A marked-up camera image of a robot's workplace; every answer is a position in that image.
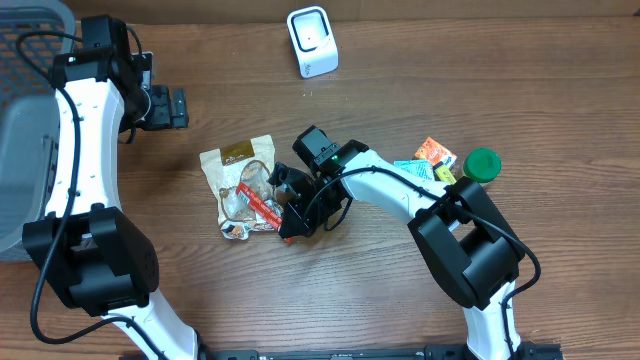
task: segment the gray plastic basket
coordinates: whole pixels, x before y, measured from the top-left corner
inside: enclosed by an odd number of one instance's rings
[[[75,35],[75,18],[54,0],[0,0],[0,261],[30,259],[22,247],[22,224],[43,217],[57,160],[53,90],[15,52],[17,37],[33,30]],[[72,40],[51,36],[23,45],[43,70],[54,55],[72,48]]]

